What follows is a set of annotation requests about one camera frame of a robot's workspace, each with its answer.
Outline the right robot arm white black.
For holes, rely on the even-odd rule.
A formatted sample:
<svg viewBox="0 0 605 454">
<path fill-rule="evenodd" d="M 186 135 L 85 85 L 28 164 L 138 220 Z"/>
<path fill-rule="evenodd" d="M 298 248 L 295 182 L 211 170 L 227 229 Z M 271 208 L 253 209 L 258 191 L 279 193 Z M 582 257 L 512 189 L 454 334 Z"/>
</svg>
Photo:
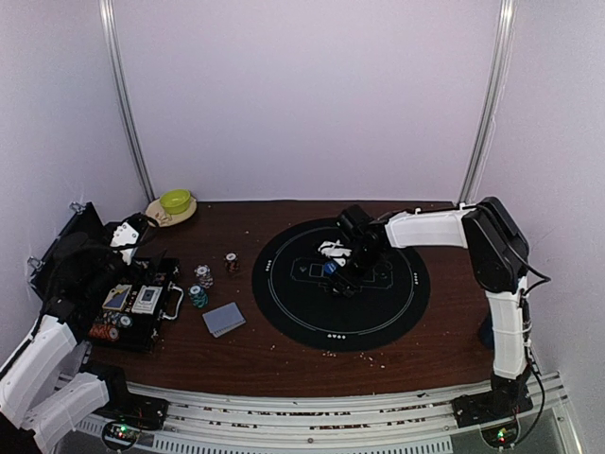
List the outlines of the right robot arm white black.
<svg viewBox="0 0 605 454">
<path fill-rule="evenodd" d="M 531 319 L 527 296 L 525 236 L 500 199 L 487 197 L 475 205 L 449 210 L 389 212 L 369 216 L 360 206 L 345 209 L 336 225 L 344 242 L 324 242 L 319 252 L 334 292 L 350 297 L 384 253 L 412 247 L 458 247 L 468 251 L 473 273 L 488 298 L 494 340 L 491 389 L 480 406 L 501 418 L 521 406 L 531 373 L 528 359 Z"/>
</svg>

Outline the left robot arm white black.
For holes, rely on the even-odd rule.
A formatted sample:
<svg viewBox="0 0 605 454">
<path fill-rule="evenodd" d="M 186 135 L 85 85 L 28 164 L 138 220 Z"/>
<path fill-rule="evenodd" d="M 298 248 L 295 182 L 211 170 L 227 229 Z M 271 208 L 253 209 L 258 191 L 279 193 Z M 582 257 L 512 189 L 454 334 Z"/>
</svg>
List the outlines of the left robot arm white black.
<svg viewBox="0 0 605 454">
<path fill-rule="evenodd" d="M 124 371 L 91 363 L 58 392 L 52 375 L 89 334 L 117 281 L 137 272 L 132 261 L 141 233 L 126 223 L 99 239 L 85 232 L 60 235 L 33 274 L 43 306 L 30 333 L 1 368 L 1 450 L 49 453 L 90 413 L 103 408 L 130 418 L 136 401 Z"/>
</svg>

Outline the blue small blind button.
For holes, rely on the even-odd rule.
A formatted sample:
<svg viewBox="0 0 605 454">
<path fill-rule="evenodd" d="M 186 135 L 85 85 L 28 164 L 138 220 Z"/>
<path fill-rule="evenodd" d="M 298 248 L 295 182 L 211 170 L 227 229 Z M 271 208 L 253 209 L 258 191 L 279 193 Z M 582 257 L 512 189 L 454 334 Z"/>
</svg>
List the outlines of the blue small blind button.
<svg viewBox="0 0 605 454">
<path fill-rule="evenodd" d="M 328 275 L 328 276 L 334 274 L 337 271 L 337 269 L 338 269 L 338 264 L 334 261 L 326 262 L 323 266 L 323 272 L 325 275 Z"/>
</svg>

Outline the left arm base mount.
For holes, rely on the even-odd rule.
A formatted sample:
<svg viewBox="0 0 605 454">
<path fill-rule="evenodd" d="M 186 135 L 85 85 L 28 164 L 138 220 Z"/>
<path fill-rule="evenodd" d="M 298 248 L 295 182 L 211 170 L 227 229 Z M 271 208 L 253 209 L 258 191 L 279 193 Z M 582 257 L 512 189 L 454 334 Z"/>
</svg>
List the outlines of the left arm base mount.
<svg viewBox="0 0 605 454">
<path fill-rule="evenodd" d="M 109 402 L 95 410 L 94 414 L 143 430 L 159 430 L 164 427 L 168 401 L 132 393 L 122 368 L 92 363 L 82 366 L 80 370 L 103 381 L 109 392 Z"/>
</svg>

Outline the green blue 50 chip stack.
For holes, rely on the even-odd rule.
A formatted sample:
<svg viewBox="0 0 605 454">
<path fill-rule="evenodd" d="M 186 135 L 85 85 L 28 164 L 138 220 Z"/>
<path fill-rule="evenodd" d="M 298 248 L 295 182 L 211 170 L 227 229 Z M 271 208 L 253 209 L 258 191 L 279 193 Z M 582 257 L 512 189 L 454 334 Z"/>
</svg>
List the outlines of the green blue 50 chip stack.
<svg viewBox="0 0 605 454">
<path fill-rule="evenodd" d="M 191 286 L 188 289 L 188 295 L 194 307 L 203 308 L 208 305 L 208 295 L 202 286 Z"/>
</svg>

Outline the blue white 10 chip stack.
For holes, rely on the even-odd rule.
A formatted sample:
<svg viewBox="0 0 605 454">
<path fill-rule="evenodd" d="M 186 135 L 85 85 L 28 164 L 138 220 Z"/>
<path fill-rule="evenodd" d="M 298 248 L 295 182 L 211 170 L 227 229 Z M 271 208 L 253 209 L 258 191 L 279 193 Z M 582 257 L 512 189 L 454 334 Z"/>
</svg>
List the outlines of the blue white 10 chip stack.
<svg viewBox="0 0 605 454">
<path fill-rule="evenodd" d="M 194 269 L 194 274 L 199 282 L 199 285 L 203 288 L 210 288 L 214 284 L 214 276 L 212 271 L 207 265 L 198 265 Z"/>
</svg>

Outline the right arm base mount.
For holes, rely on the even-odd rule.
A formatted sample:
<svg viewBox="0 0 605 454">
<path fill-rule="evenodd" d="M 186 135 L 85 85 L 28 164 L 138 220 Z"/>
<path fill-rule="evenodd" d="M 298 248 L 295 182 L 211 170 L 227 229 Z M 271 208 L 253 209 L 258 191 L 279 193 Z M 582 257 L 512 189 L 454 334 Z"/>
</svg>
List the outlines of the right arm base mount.
<svg viewBox="0 0 605 454">
<path fill-rule="evenodd" d="M 459 428 L 488 424 L 533 409 L 527 386 L 516 382 L 492 385 L 484 393 L 459 396 L 451 405 Z"/>
</svg>

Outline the black orange 100 chip stack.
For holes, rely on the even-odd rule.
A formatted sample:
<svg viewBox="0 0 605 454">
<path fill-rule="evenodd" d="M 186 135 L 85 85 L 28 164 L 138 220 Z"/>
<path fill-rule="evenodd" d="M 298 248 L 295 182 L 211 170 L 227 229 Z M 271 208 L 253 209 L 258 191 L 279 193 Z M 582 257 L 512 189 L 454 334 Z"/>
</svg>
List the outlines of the black orange 100 chip stack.
<svg viewBox="0 0 605 454">
<path fill-rule="evenodd" d="M 224 265 L 228 273 L 239 271 L 239 256 L 237 253 L 226 253 L 224 256 Z"/>
</svg>

